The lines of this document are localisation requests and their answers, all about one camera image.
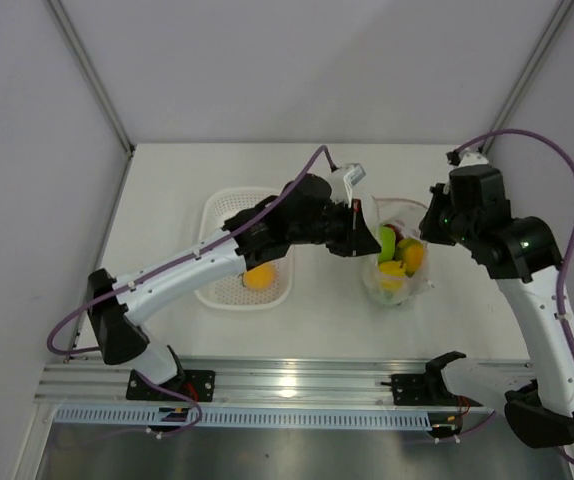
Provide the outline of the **green apple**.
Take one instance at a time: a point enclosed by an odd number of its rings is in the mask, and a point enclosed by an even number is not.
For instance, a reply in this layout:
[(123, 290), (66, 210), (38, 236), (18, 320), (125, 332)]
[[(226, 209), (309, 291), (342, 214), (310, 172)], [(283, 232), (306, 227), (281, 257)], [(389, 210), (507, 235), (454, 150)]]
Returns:
[(396, 239), (392, 230), (385, 225), (378, 227), (378, 240), (381, 251), (378, 254), (378, 263), (392, 261), (395, 255)]

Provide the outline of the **yellow mango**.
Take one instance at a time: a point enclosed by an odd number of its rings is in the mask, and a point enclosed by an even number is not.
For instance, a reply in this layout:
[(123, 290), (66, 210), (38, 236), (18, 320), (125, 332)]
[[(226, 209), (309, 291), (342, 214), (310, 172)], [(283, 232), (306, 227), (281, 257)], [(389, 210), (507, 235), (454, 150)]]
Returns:
[(394, 259), (406, 264), (406, 275), (413, 276), (422, 266), (425, 257), (423, 244), (414, 238), (404, 238), (395, 247)]

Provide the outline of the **clear zip top bag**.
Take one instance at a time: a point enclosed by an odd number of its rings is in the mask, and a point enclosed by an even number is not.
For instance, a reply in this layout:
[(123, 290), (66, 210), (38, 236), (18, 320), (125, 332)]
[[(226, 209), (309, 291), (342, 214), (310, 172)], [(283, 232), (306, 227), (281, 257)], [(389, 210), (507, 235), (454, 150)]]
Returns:
[(421, 240), (420, 222), (427, 207), (406, 198), (374, 197), (367, 225), (380, 252), (366, 258), (362, 281), (377, 303), (393, 307), (429, 291), (429, 252)]

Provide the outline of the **green lettuce head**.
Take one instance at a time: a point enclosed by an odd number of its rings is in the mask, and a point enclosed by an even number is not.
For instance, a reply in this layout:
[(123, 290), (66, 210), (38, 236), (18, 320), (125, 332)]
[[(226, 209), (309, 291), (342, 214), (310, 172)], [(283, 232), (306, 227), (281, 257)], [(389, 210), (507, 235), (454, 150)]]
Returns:
[(401, 305), (410, 298), (406, 287), (398, 289), (376, 287), (371, 292), (371, 296), (377, 303), (388, 307)]

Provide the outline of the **orange fruit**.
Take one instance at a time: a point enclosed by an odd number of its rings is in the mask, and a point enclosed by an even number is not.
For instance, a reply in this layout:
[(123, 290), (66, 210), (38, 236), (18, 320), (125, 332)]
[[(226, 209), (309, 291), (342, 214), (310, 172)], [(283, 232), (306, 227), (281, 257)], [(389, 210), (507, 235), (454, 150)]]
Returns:
[(242, 275), (245, 288), (252, 291), (262, 291), (270, 288), (277, 277), (277, 270), (271, 263), (262, 264)]

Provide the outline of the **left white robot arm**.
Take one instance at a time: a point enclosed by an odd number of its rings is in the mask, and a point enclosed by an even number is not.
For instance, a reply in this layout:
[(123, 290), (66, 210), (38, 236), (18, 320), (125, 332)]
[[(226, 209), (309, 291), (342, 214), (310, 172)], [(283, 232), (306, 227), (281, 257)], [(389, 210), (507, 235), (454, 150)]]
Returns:
[(164, 400), (184, 387), (173, 348), (155, 340), (146, 321), (178, 297), (285, 257), (294, 245), (323, 245), (339, 257), (377, 254), (358, 199), (337, 200), (330, 182), (306, 174), (256, 205), (238, 211), (192, 248), (139, 273), (91, 273), (87, 315), (103, 362), (145, 376)]

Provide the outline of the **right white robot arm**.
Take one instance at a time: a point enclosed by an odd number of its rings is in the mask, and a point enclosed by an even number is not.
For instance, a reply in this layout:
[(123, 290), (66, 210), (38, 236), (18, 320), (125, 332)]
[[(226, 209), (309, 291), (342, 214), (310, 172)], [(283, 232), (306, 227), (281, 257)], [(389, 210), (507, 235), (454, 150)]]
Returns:
[(490, 165), (457, 167), (430, 191), (422, 240), (461, 245), (486, 268), (518, 322), (534, 377), (523, 383), (453, 351), (427, 363), (425, 395), (491, 408), (531, 448), (573, 444), (574, 315), (551, 229), (537, 217), (512, 216), (502, 174)]

